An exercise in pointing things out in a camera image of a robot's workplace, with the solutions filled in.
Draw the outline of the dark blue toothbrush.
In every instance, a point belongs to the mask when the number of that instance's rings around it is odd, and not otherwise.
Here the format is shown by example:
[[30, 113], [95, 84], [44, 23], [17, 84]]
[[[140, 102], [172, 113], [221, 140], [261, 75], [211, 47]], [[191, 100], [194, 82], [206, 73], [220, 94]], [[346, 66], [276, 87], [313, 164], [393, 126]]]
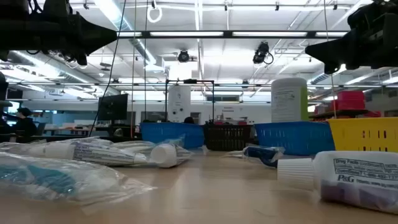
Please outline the dark blue toothbrush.
[[277, 168], [278, 160], [284, 155], [283, 147], [266, 147], [258, 145], [249, 145], [241, 151], [227, 152], [222, 157], [234, 157], [244, 159], [245, 161], [263, 164], [273, 169]]

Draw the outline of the teal toothbrush in clear bag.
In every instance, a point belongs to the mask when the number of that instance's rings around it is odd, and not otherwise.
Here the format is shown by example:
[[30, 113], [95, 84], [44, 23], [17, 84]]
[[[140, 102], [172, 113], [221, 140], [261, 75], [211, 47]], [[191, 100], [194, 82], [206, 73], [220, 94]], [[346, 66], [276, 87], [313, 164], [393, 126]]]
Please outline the teal toothbrush in clear bag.
[[99, 164], [0, 152], [0, 195], [69, 203], [90, 214], [154, 189]]

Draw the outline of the blue plastic basket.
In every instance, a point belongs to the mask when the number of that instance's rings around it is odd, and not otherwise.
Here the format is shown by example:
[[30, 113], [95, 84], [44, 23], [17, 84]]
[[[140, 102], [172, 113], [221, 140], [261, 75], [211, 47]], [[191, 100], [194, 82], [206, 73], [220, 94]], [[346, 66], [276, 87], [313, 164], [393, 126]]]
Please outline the blue plastic basket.
[[255, 124], [254, 127], [261, 146], [283, 147], [286, 155], [312, 156], [335, 150], [327, 123], [295, 121]]
[[168, 139], [182, 139], [185, 149], [202, 147], [205, 143], [203, 128], [187, 123], [141, 123], [143, 141], [160, 143]]

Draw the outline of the dark shelf board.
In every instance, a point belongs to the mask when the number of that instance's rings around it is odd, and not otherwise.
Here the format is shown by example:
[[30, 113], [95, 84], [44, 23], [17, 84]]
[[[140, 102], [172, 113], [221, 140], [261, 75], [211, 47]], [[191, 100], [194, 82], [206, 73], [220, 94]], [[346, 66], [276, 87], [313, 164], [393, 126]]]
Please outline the dark shelf board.
[[336, 111], [329, 111], [326, 113], [322, 114], [315, 114], [309, 116], [310, 119], [327, 119], [331, 118], [333, 116], [348, 116], [349, 118], [355, 118], [358, 115], [366, 114], [368, 113], [368, 110], [336, 110]]

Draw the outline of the red storage bin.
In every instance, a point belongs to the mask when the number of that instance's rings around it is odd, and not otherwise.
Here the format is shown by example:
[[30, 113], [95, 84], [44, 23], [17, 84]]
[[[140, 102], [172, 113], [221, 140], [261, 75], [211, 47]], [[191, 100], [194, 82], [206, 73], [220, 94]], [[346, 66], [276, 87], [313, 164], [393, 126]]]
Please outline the red storage bin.
[[338, 100], [341, 101], [364, 101], [364, 93], [362, 91], [341, 91], [337, 96]]
[[335, 100], [330, 103], [330, 111], [333, 110], [364, 110], [364, 101], [355, 100]]

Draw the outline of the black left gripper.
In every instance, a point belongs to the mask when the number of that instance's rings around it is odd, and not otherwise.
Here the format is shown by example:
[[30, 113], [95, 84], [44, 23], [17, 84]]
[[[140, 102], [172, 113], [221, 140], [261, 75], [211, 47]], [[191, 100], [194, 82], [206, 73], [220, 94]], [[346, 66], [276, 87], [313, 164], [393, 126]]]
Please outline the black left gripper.
[[74, 14], [69, 0], [0, 0], [0, 60], [12, 50], [55, 52], [87, 66], [86, 55], [117, 40], [115, 30]]

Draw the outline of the white toothpaste tube purple print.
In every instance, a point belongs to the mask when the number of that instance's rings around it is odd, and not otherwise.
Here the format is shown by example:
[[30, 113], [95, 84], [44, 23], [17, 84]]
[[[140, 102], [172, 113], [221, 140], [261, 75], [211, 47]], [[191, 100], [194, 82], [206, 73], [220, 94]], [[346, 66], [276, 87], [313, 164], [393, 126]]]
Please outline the white toothpaste tube purple print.
[[323, 151], [313, 159], [281, 159], [277, 180], [316, 191], [323, 200], [398, 215], [396, 152]]

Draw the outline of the white column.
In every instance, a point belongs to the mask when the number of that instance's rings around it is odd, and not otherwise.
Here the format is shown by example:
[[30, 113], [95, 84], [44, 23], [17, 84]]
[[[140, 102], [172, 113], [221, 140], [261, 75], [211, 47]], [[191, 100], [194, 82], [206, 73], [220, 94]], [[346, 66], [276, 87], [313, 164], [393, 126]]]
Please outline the white column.
[[168, 120], [174, 123], [184, 122], [191, 113], [191, 88], [189, 86], [171, 86], [168, 92]]

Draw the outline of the black overhead frame bar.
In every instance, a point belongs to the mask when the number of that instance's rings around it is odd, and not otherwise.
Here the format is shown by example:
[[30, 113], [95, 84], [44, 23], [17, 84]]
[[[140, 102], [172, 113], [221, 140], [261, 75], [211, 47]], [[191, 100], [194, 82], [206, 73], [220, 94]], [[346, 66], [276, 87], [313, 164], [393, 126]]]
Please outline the black overhead frame bar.
[[325, 30], [193, 30], [123, 31], [122, 39], [337, 39], [347, 31]]

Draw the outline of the yellow plastic basket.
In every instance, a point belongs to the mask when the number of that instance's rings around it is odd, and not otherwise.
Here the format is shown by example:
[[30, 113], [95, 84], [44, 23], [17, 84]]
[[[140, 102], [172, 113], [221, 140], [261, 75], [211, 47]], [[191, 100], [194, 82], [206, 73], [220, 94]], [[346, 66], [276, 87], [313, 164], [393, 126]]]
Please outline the yellow plastic basket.
[[337, 151], [398, 152], [398, 117], [328, 121]]

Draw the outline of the black computer monitor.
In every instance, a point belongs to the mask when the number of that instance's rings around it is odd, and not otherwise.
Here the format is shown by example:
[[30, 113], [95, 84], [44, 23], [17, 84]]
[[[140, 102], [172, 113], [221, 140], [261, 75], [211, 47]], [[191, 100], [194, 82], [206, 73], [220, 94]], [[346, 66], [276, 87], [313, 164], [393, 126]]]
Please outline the black computer monitor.
[[104, 96], [98, 100], [97, 120], [125, 120], [128, 94]]

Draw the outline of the black plastic basket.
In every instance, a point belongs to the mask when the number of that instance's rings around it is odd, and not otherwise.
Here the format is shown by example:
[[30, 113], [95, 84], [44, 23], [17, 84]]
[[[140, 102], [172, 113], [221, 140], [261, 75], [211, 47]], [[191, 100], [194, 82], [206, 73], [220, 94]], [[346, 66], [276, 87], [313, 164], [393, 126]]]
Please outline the black plastic basket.
[[240, 151], [250, 140], [251, 125], [203, 126], [205, 145], [212, 151]]

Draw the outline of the white canister green label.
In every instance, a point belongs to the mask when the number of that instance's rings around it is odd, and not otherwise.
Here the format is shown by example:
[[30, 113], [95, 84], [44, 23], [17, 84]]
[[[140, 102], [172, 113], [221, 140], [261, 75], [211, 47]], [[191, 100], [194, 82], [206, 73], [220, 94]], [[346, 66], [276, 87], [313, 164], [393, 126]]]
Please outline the white canister green label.
[[290, 77], [272, 82], [271, 121], [273, 123], [308, 121], [306, 79]]

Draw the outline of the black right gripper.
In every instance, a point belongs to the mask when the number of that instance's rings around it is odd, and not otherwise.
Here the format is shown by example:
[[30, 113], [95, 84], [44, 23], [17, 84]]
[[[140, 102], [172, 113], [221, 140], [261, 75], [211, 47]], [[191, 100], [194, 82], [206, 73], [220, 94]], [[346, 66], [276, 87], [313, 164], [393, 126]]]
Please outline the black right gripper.
[[348, 17], [344, 36], [309, 45], [305, 53], [324, 63], [324, 74], [334, 74], [341, 64], [398, 67], [398, 0], [372, 0]]

